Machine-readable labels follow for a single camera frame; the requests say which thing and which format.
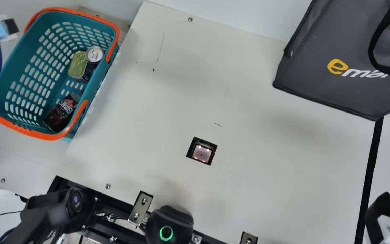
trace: green led ring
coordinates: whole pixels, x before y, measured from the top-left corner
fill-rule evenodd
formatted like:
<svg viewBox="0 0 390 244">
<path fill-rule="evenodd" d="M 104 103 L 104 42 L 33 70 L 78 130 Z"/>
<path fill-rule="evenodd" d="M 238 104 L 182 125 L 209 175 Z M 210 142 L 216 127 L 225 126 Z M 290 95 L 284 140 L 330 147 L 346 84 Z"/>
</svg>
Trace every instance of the green led ring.
<svg viewBox="0 0 390 244">
<path fill-rule="evenodd" d="M 169 228 L 170 230 L 171 230 L 171 234 L 169 235 L 169 237 L 168 238 L 165 238 L 163 235 L 162 235 L 162 230 L 164 230 L 165 228 Z M 172 238 L 172 235 L 173 235 L 173 232 L 172 232 L 172 228 L 171 227 L 169 227 L 169 226 L 164 226 L 164 227 L 162 227 L 162 229 L 160 229 L 160 239 L 162 240 L 162 241 L 169 241 L 169 239 L 171 239 Z"/>
</svg>

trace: black product package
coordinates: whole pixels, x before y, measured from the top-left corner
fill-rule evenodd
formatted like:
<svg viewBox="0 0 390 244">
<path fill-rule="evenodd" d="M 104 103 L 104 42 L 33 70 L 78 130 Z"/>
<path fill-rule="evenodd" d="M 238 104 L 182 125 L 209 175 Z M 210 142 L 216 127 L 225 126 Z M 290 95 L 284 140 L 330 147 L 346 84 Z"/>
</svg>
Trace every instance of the black product package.
<svg viewBox="0 0 390 244">
<path fill-rule="evenodd" d="M 48 113 L 43 119 L 43 123 L 53 132 L 62 131 L 70 122 L 76 107 L 78 106 L 80 96 L 71 93 L 59 102 L 56 107 Z"/>
</svg>

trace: orange basket handle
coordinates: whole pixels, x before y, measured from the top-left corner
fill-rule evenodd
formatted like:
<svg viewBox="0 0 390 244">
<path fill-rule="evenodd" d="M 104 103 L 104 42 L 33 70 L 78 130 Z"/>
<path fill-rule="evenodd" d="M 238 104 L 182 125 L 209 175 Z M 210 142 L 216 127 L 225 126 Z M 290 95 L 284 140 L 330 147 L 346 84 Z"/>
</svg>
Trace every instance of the orange basket handle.
<svg viewBox="0 0 390 244">
<path fill-rule="evenodd" d="M 111 26 L 114 30 L 115 30 L 115 39 L 108 51 L 108 54 L 106 55 L 105 57 L 105 61 L 106 62 L 109 62 L 111 60 L 111 56 L 112 56 L 112 53 L 113 53 L 113 50 L 116 46 L 116 43 L 118 42 L 118 38 L 120 37 L 120 30 L 118 29 L 118 27 L 110 22 L 110 21 L 107 21 L 107 20 L 104 20 L 100 17 L 97 17 L 97 16 L 94 16 L 92 14 L 87 14 L 87 13 L 84 13 L 84 12 L 80 12 L 80 11 L 76 11 L 76 10 L 73 10 L 73 9 L 66 9 L 66 8 L 47 8 L 47 9 L 42 9 L 40 10 L 39 12 L 37 12 L 36 14 L 34 14 L 34 16 L 31 18 L 31 20 L 29 20 L 28 24 L 26 25 L 25 27 L 25 30 L 23 31 L 23 33 L 25 33 L 28 28 L 31 26 L 31 24 L 36 20 L 36 18 L 42 14 L 43 12 L 46 12 L 46 11 L 62 11 L 62 12 L 67 12 L 67 13 L 70 13 L 70 14 L 77 14 L 77 15 L 81 15 L 81 16 L 84 16 L 84 17 L 87 17 L 87 18 L 90 18 L 90 19 L 93 19 L 93 20 L 96 20 L 98 22 L 102 22 L 104 23 L 105 25 L 108 25 L 108 26 Z"/>
<path fill-rule="evenodd" d="M 0 123 L 5 125 L 5 126 L 7 126 L 10 129 L 13 129 L 13 130 L 15 130 L 17 132 L 20 132 L 22 134 L 25 134 L 27 136 L 32 136 L 32 137 L 43 139 L 43 140 L 54 141 L 54 140 L 61 139 L 67 133 L 70 132 L 70 130 L 73 128 L 74 124 L 77 122 L 79 116 L 81 115 L 82 111 L 84 110 L 84 108 L 85 108 L 85 106 L 87 104 L 88 104 L 88 100 L 87 99 L 82 101 L 82 103 L 77 108 L 77 112 L 73 116 L 74 118 L 71 120 L 70 125 L 68 125 L 63 131 L 61 131 L 60 133 L 57 133 L 57 134 L 46 134 L 46 133 L 42 133 L 42 132 L 38 132 L 38 131 L 32 131 L 32 130 L 23 128 L 23 127 L 21 127 L 19 125 L 15 125 L 11 121 L 6 120 L 5 118 L 3 118 L 1 116 L 0 116 Z"/>
</svg>

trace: gray shopping bag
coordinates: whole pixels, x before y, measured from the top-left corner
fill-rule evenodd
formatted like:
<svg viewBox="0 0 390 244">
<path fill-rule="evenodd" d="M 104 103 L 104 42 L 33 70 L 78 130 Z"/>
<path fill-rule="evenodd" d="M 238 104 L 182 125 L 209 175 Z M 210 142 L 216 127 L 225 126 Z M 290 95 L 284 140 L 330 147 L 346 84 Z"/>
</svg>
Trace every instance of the gray shopping bag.
<svg viewBox="0 0 390 244">
<path fill-rule="evenodd" d="M 390 113 L 390 0 L 313 0 L 273 86 L 370 120 Z"/>
</svg>

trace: metal bracket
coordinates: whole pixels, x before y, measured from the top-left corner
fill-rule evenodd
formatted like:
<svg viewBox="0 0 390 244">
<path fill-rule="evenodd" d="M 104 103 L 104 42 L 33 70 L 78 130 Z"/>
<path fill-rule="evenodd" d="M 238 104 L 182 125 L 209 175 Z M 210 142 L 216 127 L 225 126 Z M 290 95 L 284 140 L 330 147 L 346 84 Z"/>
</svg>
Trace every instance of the metal bracket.
<svg viewBox="0 0 390 244">
<path fill-rule="evenodd" d="M 202 236 L 197 234 L 192 234 L 192 239 L 190 244 L 201 244 L 201 241 L 202 241 Z"/>
<path fill-rule="evenodd" d="M 141 191 L 127 220 L 136 226 L 140 226 L 152 201 L 152 195 Z"/>
<path fill-rule="evenodd" d="M 258 237 L 249 233 L 243 232 L 240 244 L 257 244 Z"/>
</svg>

